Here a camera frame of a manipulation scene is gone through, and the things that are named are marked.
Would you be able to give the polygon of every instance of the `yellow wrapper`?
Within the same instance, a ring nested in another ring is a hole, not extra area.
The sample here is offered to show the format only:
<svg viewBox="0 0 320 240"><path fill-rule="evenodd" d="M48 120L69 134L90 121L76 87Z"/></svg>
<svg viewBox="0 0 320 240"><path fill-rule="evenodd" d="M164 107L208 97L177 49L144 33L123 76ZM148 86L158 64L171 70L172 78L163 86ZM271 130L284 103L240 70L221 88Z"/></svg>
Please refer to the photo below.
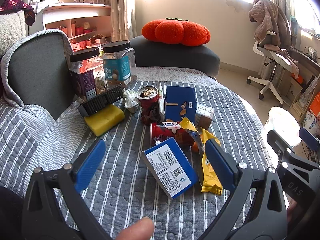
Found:
<svg viewBox="0 0 320 240"><path fill-rule="evenodd" d="M202 127L198 127L198 130L197 130L196 127L193 125L193 123L190 122L190 120L186 117L183 118L183 120L180 122L180 125L183 129L188 129L190 131L194 131L195 133L198 133L201 138L202 145L199 145L200 143L199 140L196 140L194 138L194 140L198 144L199 154L200 154L200 157L202 158L202 161L201 161L202 170L201 172L198 172L200 184L202 185L201 192L212 192L212 193L221 195L222 185L216 173L214 172L211 164L209 163L209 160L207 159L207 155L204 152L204 145L207 140L213 138L217 142L217 144L219 144L219 146L221 145L220 141L212 133L209 133L207 130L203 129Z"/></svg>

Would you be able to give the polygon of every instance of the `blue cardboard box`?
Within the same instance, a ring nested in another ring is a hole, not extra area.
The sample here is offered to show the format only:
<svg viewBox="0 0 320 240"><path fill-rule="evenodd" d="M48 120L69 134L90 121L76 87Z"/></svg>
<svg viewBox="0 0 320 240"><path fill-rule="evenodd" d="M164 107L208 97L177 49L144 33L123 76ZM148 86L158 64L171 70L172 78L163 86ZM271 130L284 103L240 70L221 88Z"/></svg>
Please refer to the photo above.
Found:
<svg viewBox="0 0 320 240"><path fill-rule="evenodd" d="M142 152L141 157L164 192L176 198L198 177L173 137Z"/></svg>
<svg viewBox="0 0 320 240"><path fill-rule="evenodd" d="M165 120L174 122L187 117L195 122L197 110L196 91L190 87L167 86L165 97Z"/></svg>

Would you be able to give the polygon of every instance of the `peeling paint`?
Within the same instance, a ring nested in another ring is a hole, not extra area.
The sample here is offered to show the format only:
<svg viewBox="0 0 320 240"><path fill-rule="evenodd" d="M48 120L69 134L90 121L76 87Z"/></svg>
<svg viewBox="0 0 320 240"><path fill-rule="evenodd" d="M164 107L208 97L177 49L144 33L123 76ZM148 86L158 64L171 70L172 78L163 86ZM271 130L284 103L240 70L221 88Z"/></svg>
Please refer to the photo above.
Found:
<svg viewBox="0 0 320 240"><path fill-rule="evenodd" d="M226 0L226 5L233 7L237 13L243 11L241 2L237 0Z"/></svg>

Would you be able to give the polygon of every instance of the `yellow sponge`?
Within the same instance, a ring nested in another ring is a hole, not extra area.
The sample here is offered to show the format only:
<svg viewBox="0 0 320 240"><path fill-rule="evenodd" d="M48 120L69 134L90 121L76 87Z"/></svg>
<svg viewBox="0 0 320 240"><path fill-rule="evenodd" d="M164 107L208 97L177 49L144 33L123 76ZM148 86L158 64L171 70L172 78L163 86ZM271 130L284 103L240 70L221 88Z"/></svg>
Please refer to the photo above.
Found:
<svg viewBox="0 0 320 240"><path fill-rule="evenodd" d="M124 119L124 112L114 105L108 105L84 120L96 136L110 130Z"/></svg>

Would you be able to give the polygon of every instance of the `red can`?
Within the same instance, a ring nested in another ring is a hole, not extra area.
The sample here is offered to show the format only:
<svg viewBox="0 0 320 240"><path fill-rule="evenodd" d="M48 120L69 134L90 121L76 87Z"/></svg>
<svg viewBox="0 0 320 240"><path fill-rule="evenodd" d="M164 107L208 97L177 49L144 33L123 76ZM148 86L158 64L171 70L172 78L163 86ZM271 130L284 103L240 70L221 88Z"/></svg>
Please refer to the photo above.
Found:
<svg viewBox="0 0 320 240"><path fill-rule="evenodd" d="M156 141L163 142L174 137L180 146L191 146L193 138L179 124L180 122L162 122L162 125L152 123L150 125L150 145L155 146Z"/></svg>
<svg viewBox="0 0 320 240"><path fill-rule="evenodd" d="M158 89L152 86L142 87L137 91L136 97L142 107L141 122L145 125L160 122Z"/></svg>

